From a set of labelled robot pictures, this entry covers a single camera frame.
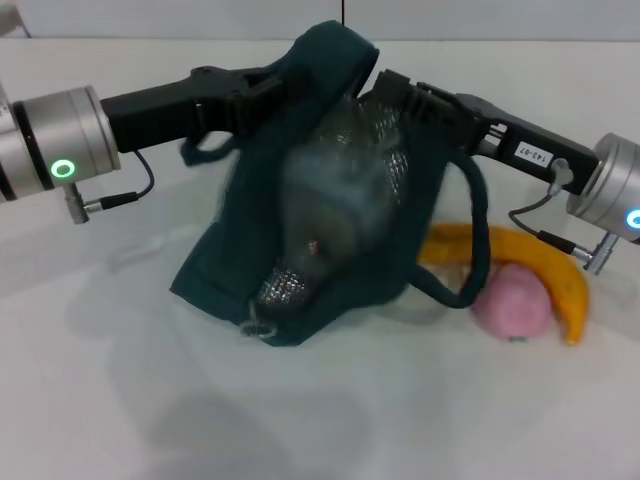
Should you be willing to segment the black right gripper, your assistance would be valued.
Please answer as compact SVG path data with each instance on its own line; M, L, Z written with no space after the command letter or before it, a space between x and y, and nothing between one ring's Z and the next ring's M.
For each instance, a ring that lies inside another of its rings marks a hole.
M413 84L389 69L378 74L371 89L372 101L400 110L410 123L434 130L451 146L464 151L469 146L473 155L494 159L547 184L554 182L552 162L566 160L573 180L564 190L571 194L580 194L595 173L599 161L591 149L477 96L457 94L455 98L424 82ZM481 143L495 125L505 126L506 131L497 147L485 148Z

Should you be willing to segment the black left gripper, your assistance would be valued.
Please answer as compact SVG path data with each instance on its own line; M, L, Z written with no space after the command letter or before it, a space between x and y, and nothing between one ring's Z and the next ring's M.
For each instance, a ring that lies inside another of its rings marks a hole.
M199 67L182 80L103 99L118 151L160 145L208 132L246 136L281 106L296 71Z

